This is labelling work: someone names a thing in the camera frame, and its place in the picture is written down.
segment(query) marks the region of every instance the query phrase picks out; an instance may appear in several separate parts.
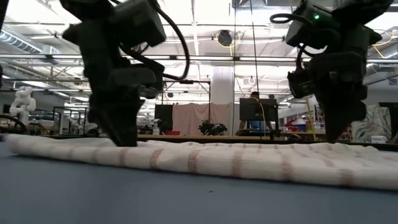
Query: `pole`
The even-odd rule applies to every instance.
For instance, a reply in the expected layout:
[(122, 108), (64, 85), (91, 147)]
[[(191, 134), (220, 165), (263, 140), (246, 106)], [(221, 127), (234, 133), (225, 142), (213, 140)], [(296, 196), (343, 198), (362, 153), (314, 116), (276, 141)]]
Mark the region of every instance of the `pole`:
[(207, 82), (207, 84), (209, 84), (209, 123), (211, 120), (211, 115), (210, 115), (210, 105), (211, 105), (211, 82)]

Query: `cable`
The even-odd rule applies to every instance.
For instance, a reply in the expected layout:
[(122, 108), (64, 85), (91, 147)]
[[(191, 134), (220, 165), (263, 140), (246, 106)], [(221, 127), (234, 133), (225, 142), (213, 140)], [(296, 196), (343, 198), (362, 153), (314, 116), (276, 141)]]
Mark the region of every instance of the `cable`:
[(389, 42), (391, 42), (391, 41), (394, 39), (395, 31), (394, 31), (394, 30), (392, 31), (392, 35), (390, 35), (390, 34), (387, 33), (387, 32), (386, 32), (386, 34), (390, 36), (390, 39), (389, 39), (389, 40), (387, 40), (387, 41), (385, 41), (385, 42), (378, 43), (378, 44), (373, 44), (372, 46), (373, 46), (373, 47), (377, 47), (377, 46), (382, 46), (382, 45), (384, 45), (384, 44), (388, 44)]
[(259, 103), (259, 105), (260, 105), (260, 107), (261, 107), (261, 111), (262, 111), (262, 120), (263, 120), (263, 122), (264, 122), (264, 137), (266, 137), (266, 114), (265, 114), (265, 112), (264, 112), (264, 107), (262, 106), (262, 104), (260, 103), (260, 101), (259, 101), (259, 99), (257, 99), (257, 98), (255, 98), (255, 97), (251, 97), (251, 98), (253, 98), (253, 99), (255, 99), (258, 103)]
[(239, 36), (238, 41), (237, 41), (237, 42), (234, 41), (234, 43), (235, 43), (234, 46), (232, 46), (231, 44), (230, 44), (229, 46), (224, 46), (224, 45), (222, 45), (222, 44), (218, 41), (218, 36), (219, 36), (219, 34), (216, 34), (217, 43), (218, 43), (220, 46), (224, 47), (224, 48), (234, 48), (234, 47), (237, 46), (237, 45), (239, 44), (239, 42), (241, 41), (241, 36)]
[(306, 44), (303, 44), (301, 47), (298, 48), (299, 51), (298, 51), (297, 58), (296, 58), (296, 71), (297, 70), (299, 70), (299, 71), (303, 70), (303, 67), (301, 66), (301, 57), (303, 55), (303, 49), (306, 46), (307, 46)]
[[(251, 26), (252, 26), (252, 31), (253, 31), (253, 43), (254, 43), (254, 64), (256, 66), (256, 83), (257, 83), (257, 92), (260, 95), (260, 87), (259, 87), (259, 72), (258, 72), (258, 68), (257, 68), (257, 50), (256, 50), (256, 35), (255, 35), (255, 31), (254, 31), (254, 16), (253, 16), (253, 3), (252, 0), (250, 0), (250, 12), (251, 12)], [(266, 130), (266, 120), (265, 120), (265, 116), (264, 116), (264, 135), (265, 135), (265, 130)]]
[(308, 55), (308, 56), (310, 56), (310, 57), (315, 57), (316, 55), (318, 55), (318, 54), (310, 53), (310, 52), (308, 52), (307, 50), (305, 50), (306, 45), (301, 45), (301, 46), (298, 46), (297, 48), (300, 49), (300, 50), (302, 50), (303, 53), (305, 53), (306, 55)]
[(163, 74), (163, 77), (165, 78), (171, 78), (173, 80), (184, 80), (188, 76), (188, 71), (189, 71), (189, 66), (190, 66), (190, 55), (189, 55), (189, 50), (188, 50), (188, 45), (185, 41), (184, 36), (182, 35), (180, 29), (174, 23), (174, 21), (160, 8), (159, 4), (156, 2), (154, 4), (154, 9), (165, 19), (170, 26), (173, 28), (174, 32), (177, 34), (178, 38), (181, 40), (182, 48), (184, 50), (185, 54), (185, 69), (181, 77), (176, 77), (174, 75), (169, 75), (169, 74)]
[[(285, 20), (276, 20), (278, 18), (286, 18)], [(303, 16), (298, 16), (298, 15), (294, 15), (294, 14), (289, 14), (289, 13), (278, 13), (278, 14), (274, 14), (269, 18), (271, 23), (275, 23), (275, 24), (285, 24), (288, 23), (290, 21), (299, 21), (302, 22), (304, 24), (310, 25), (312, 26), (312, 23), (305, 17)]]
[(376, 50), (376, 52), (377, 52), (382, 58), (385, 58), (385, 56), (380, 52), (379, 49), (377, 49), (376, 46), (374, 46), (374, 49)]
[[(234, 14), (235, 14), (234, 15), (234, 41), (236, 41), (236, 9), (234, 9)], [(229, 48), (229, 52), (231, 53), (231, 56), (232, 56), (232, 48)], [(234, 55), (233, 56), (235, 56), (235, 55), (236, 55), (236, 47), (234, 47)], [(233, 102), (232, 102), (232, 136), (234, 136), (234, 124), (235, 124), (235, 81), (238, 83), (238, 87), (242, 91), (241, 85), (239, 84), (238, 80), (236, 79), (235, 66), (236, 66), (236, 61), (235, 61), (235, 58), (234, 58), (234, 65), (233, 65), (234, 82), (233, 82), (233, 86), (232, 86), (233, 95), (234, 95)]]
[(217, 41), (218, 45), (220, 45), (221, 47), (224, 47), (224, 48), (228, 48), (228, 49), (229, 49), (229, 53), (230, 53), (231, 56), (232, 56), (232, 48), (235, 48), (235, 47), (240, 43), (240, 41), (241, 41), (241, 36), (239, 36), (239, 39), (238, 39), (238, 42), (237, 42), (237, 41), (236, 41), (236, 30), (235, 30), (235, 33), (234, 33), (234, 38), (235, 38), (234, 43), (235, 43), (235, 45), (232, 46), (232, 45), (230, 44), (228, 47), (222, 45), (222, 44), (218, 41), (218, 36), (219, 36), (219, 34), (216, 35), (216, 41)]

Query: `fabric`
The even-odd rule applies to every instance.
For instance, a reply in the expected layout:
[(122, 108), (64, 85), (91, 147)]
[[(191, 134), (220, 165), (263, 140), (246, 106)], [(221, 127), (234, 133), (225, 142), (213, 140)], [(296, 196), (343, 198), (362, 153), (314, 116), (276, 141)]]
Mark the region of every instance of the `fabric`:
[(398, 190), (398, 154), (344, 144), (198, 144), (109, 139), (54, 140), (10, 134), (13, 153), (106, 166), (308, 184)]
[[(209, 104), (174, 105), (173, 106), (173, 131), (180, 131), (182, 136), (201, 136), (199, 125), (209, 119)], [(228, 105), (210, 105), (210, 122), (224, 124), (228, 128)]]
[(372, 105), (366, 107), (366, 118), (351, 124), (354, 142), (371, 142), (372, 136), (391, 139), (391, 117), (388, 108)]
[(236, 132), (239, 130), (239, 125), (241, 123), (241, 120), (239, 118), (239, 112), (240, 112), (239, 104), (237, 103), (228, 104), (228, 110), (229, 110), (229, 118), (228, 118), (229, 123), (226, 124), (226, 127), (228, 128), (228, 135), (234, 136)]

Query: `black cable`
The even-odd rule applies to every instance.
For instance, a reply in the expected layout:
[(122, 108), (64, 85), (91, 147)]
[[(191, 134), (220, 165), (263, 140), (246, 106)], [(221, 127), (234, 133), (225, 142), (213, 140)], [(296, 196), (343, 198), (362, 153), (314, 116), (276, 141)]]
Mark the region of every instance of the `black cable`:
[(300, 49), (303, 53), (305, 53), (306, 55), (308, 55), (310, 57), (314, 57), (314, 56), (318, 55), (318, 54), (310, 53), (307, 50), (305, 50), (306, 46), (304, 47), (304, 45), (298, 46), (297, 48)]
[[(236, 8), (234, 9), (234, 43), (236, 43)], [(236, 47), (234, 47), (234, 66), (233, 66), (233, 70), (234, 70), (234, 82), (233, 82), (233, 102), (232, 102), (232, 136), (234, 136), (234, 125), (235, 125), (235, 82), (237, 82), (238, 80), (236, 79), (236, 74), (235, 74), (235, 66), (236, 66), (236, 61), (235, 61), (235, 56), (236, 56)]]
[[(254, 63), (256, 65), (256, 83), (257, 83), (257, 92), (259, 93), (259, 98), (260, 98), (260, 87), (259, 87), (259, 73), (258, 73), (258, 69), (257, 69), (257, 50), (256, 50), (256, 35), (254, 34), (254, 16), (253, 16), (253, 6), (252, 6), (252, 0), (250, 0), (250, 12), (251, 12), (251, 17), (252, 17), (252, 21), (251, 21), (251, 26), (252, 26), (252, 31), (253, 31), (253, 44), (254, 44)], [(260, 129), (260, 140), (262, 139), (262, 134), (261, 134), (261, 121), (259, 121), (259, 129)]]
[(184, 80), (188, 76), (188, 71), (189, 71), (189, 66), (190, 66), (190, 56), (189, 56), (189, 50), (188, 50), (188, 45), (185, 41), (184, 36), (182, 35), (180, 29), (178, 26), (174, 23), (174, 21), (160, 8), (158, 3), (154, 4), (154, 9), (159, 13), (173, 28), (174, 32), (177, 34), (179, 39), (181, 40), (182, 48), (184, 50), (185, 54), (185, 69), (181, 77), (176, 77), (174, 75), (169, 75), (169, 74), (163, 74), (163, 77), (165, 78), (171, 78), (173, 80)]
[(304, 48), (306, 46), (307, 46), (306, 44), (303, 44), (301, 47), (298, 48), (299, 50), (296, 58), (296, 71), (303, 70), (303, 67), (301, 66), (301, 58), (304, 52)]
[[(279, 18), (286, 18), (286, 19), (285, 20), (276, 20)], [(310, 25), (310, 26), (312, 25), (312, 23), (307, 18), (305, 18), (303, 16), (298, 16), (295, 14), (289, 14), (289, 13), (274, 14), (274, 15), (270, 16), (269, 20), (271, 23), (275, 23), (275, 24), (285, 24), (290, 21), (299, 21), (306, 25)]]

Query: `folded towel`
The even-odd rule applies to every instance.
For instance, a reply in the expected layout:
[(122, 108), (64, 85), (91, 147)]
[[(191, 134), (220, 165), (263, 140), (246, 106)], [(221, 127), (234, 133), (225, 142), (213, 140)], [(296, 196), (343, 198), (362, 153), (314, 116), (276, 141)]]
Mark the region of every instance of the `folded towel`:
[(398, 190), (398, 154), (345, 144), (199, 144), (55, 140), (10, 134), (13, 153), (136, 169)]

